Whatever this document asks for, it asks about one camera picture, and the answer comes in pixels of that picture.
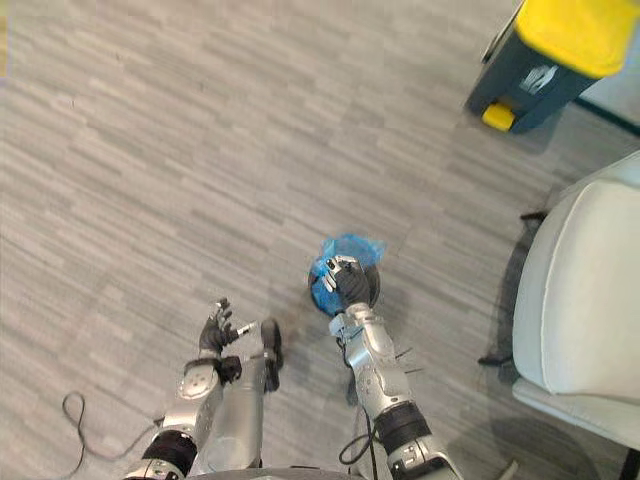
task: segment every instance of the wire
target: wire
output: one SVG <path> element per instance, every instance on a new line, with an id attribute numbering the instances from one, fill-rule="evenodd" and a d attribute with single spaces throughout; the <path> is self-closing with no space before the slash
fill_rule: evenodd
<path id="1" fill-rule="evenodd" d="M 375 463 L 375 453 L 373 452 L 373 446 L 371 445 L 371 442 L 373 441 L 373 438 L 375 437 L 377 428 L 374 426 L 373 429 L 371 429 L 371 423 L 369 421 L 369 415 L 367 415 L 367 412 L 364 412 L 364 414 L 365 414 L 365 417 L 367 419 L 367 433 L 364 434 L 364 435 L 358 435 L 356 438 L 354 438 L 349 443 L 347 443 L 344 446 L 344 448 L 342 449 L 342 451 L 338 454 L 338 460 L 343 465 L 353 465 L 354 463 L 356 463 L 358 460 L 360 460 L 362 458 L 362 456 L 367 452 L 367 450 L 371 446 L 372 447 L 372 449 L 371 449 L 371 464 L 374 467 L 374 479 L 377 480 L 378 473 L 377 473 L 376 468 L 375 468 L 375 465 L 376 465 L 376 463 Z M 349 450 L 350 447 L 355 445 L 360 440 L 364 440 L 365 438 L 367 439 L 367 441 L 365 442 L 365 444 L 362 447 L 362 449 L 358 453 L 356 453 L 353 457 L 351 457 L 350 459 L 345 460 L 344 454 L 347 453 L 347 450 Z"/>
<path id="2" fill-rule="evenodd" d="M 71 398 L 77 398 L 80 400 L 80 415 L 78 415 L 77 419 L 74 418 L 71 412 L 69 411 L 68 403 Z M 124 458 L 129 453 L 131 453 L 131 451 L 136 447 L 136 445 L 140 442 L 140 440 L 142 440 L 142 438 L 147 433 L 153 430 L 153 428 L 157 426 L 159 422 L 162 421 L 162 419 L 154 420 L 154 425 L 150 425 L 149 427 L 145 428 L 142 432 L 140 432 L 140 434 L 133 440 L 133 442 L 131 442 L 131 444 L 129 444 L 129 446 L 125 448 L 122 452 L 117 453 L 115 455 L 105 455 L 103 453 L 100 453 L 94 450 L 87 443 L 87 439 L 85 437 L 84 431 L 82 430 L 82 420 L 84 419 L 85 405 L 86 405 L 86 400 L 84 398 L 84 395 L 82 395 L 80 392 L 77 392 L 77 391 L 67 393 L 62 399 L 62 413 L 64 413 L 64 416 L 69 421 L 69 423 L 71 423 L 71 425 L 75 427 L 76 434 L 78 435 L 78 439 L 80 440 L 80 445 L 81 445 L 80 456 L 78 457 L 78 461 L 76 462 L 76 465 L 68 473 L 61 475 L 59 477 L 46 478 L 41 480 L 67 480 L 73 477 L 77 473 L 77 471 L 80 470 L 80 467 L 82 466 L 82 463 L 85 459 L 85 453 L 93 455 L 94 457 L 99 458 L 101 460 L 106 460 L 107 462 L 115 462 L 116 460 L 120 460 L 121 458 Z"/>
<path id="3" fill-rule="evenodd" d="M 375 432 L 371 430 L 371 420 L 367 412 L 364 412 L 367 417 L 367 434 L 369 435 L 369 452 L 371 453 L 371 470 L 373 471 L 373 480 L 378 480 L 378 465 L 376 464 L 376 452 L 374 452 L 373 442 L 371 440 L 375 437 Z"/>

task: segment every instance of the cable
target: cable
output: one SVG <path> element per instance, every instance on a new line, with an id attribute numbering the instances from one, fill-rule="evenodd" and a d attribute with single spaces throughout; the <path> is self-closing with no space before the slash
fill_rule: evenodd
<path id="1" fill-rule="evenodd" d="M 353 465 L 358 460 L 360 460 L 362 458 L 362 456 L 367 452 L 367 449 L 371 445 L 371 442 L 373 441 L 373 437 L 376 434 L 377 429 L 376 429 L 376 427 L 373 427 L 373 430 L 371 429 L 371 423 L 369 422 L 369 416 L 367 415 L 367 412 L 365 412 L 364 414 L 365 414 L 366 419 L 367 419 L 367 433 L 364 434 L 364 435 L 358 435 L 356 438 L 354 438 L 353 440 L 351 440 L 349 443 L 347 443 L 344 446 L 342 451 L 338 454 L 338 460 L 343 465 Z M 352 458 L 350 458 L 348 460 L 345 460 L 344 459 L 344 454 L 347 453 L 347 450 L 349 450 L 350 447 L 355 445 L 360 440 L 364 440 L 365 438 L 367 439 L 367 441 L 365 442 L 365 444 L 362 447 L 362 449 L 358 453 L 356 453 Z M 375 454 L 373 453 L 373 451 L 371 452 L 371 455 L 372 455 L 372 465 L 375 465 Z"/>
<path id="2" fill-rule="evenodd" d="M 80 415 L 78 416 L 77 419 L 75 419 L 71 415 L 71 412 L 69 412 L 69 407 L 67 405 L 69 403 L 69 400 L 72 397 L 78 398 L 80 400 Z M 147 433 L 153 430 L 153 428 L 157 426 L 159 422 L 162 421 L 162 419 L 154 420 L 153 422 L 154 425 L 151 425 L 145 428 L 142 432 L 140 432 L 140 434 L 133 440 L 133 442 L 131 442 L 131 444 L 129 444 L 129 446 L 125 448 L 122 452 L 117 453 L 116 455 L 105 455 L 103 453 L 97 452 L 87 443 L 87 439 L 85 438 L 84 431 L 82 430 L 82 420 L 84 418 L 85 405 L 86 405 L 86 400 L 84 398 L 84 395 L 76 391 L 67 393 L 64 396 L 64 399 L 62 400 L 62 413 L 64 413 L 64 416 L 69 421 L 69 423 L 71 423 L 71 425 L 75 427 L 76 434 L 78 435 L 78 439 L 80 440 L 80 445 L 81 445 L 80 456 L 78 458 L 78 461 L 75 467 L 73 467 L 73 469 L 71 469 L 68 473 L 61 475 L 59 477 L 52 477 L 52 478 L 46 478 L 46 479 L 40 479 L 40 480 L 67 480 L 73 477 L 73 475 L 75 475 L 76 472 L 80 470 L 80 467 L 82 466 L 82 462 L 84 461 L 84 458 L 85 458 L 85 453 L 93 455 L 94 457 L 99 458 L 101 460 L 106 460 L 107 462 L 115 462 L 116 460 L 120 460 L 121 458 L 124 458 L 129 453 L 131 453 L 131 451 L 136 447 L 136 445 L 140 442 L 140 440 L 142 440 L 142 438 Z"/>
<path id="3" fill-rule="evenodd" d="M 369 419 L 369 415 L 367 412 L 364 412 L 365 417 L 367 417 L 367 434 L 369 434 L 369 452 L 371 452 L 371 470 L 373 471 L 373 480 L 378 480 L 378 465 L 376 464 L 376 453 L 373 448 L 373 438 L 375 437 L 375 432 L 371 430 L 371 420 Z"/>

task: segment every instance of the yellow pedal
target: yellow pedal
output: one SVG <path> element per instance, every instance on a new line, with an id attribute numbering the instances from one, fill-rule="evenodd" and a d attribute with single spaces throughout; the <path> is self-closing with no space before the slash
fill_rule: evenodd
<path id="1" fill-rule="evenodd" d="M 509 110 L 509 107 L 501 103 L 489 105 L 482 114 L 482 121 L 484 123 L 502 132 L 509 131 L 515 118 L 516 116 Z"/>

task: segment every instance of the chair seat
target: chair seat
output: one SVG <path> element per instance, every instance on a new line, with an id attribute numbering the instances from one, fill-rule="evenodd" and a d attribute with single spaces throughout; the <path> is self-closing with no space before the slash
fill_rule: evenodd
<path id="1" fill-rule="evenodd" d="M 595 180 L 553 208 L 523 269 L 513 342 L 520 374 L 547 392 L 640 403 L 640 190 Z"/>
<path id="2" fill-rule="evenodd" d="M 522 378 L 513 395 L 536 410 L 640 450 L 640 405 L 592 395 L 553 395 Z"/>

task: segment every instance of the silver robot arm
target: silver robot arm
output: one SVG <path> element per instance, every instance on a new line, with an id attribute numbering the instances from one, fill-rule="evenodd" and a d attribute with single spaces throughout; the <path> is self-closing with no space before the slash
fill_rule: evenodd
<path id="1" fill-rule="evenodd" d="M 339 339 L 344 359 L 353 369 L 358 401 L 374 421 L 393 479 L 462 480 L 414 401 L 383 318 L 376 315 L 368 303 L 359 301 L 368 298 L 363 293 L 368 292 L 368 285 L 366 289 L 361 288 L 353 280 L 366 281 L 366 278 L 349 275 L 351 279 L 346 279 L 345 272 L 340 273 L 345 267 L 361 270 L 357 260 L 334 257 L 327 266 L 329 273 L 323 277 L 325 287 L 338 290 L 349 305 L 345 313 L 334 317 L 329 329 Z M 356 293 L 340 292 L 345 287 Z"/>
<path id="2" fill-rule="evenodd" d="M 228 324 L 229 303 L 221 299 L 207 319 L 200 335 L 200 354 L 187 363 L 173 406 L 142 459 L 125 480 L 183 480 L 202 449 L 212 426 L 213 416 L 222 402 L 223 385 L 240 377 L 238 357 L 221 358 L 222 349 L 248 333 L 255 324 L 232 330 Z"/>

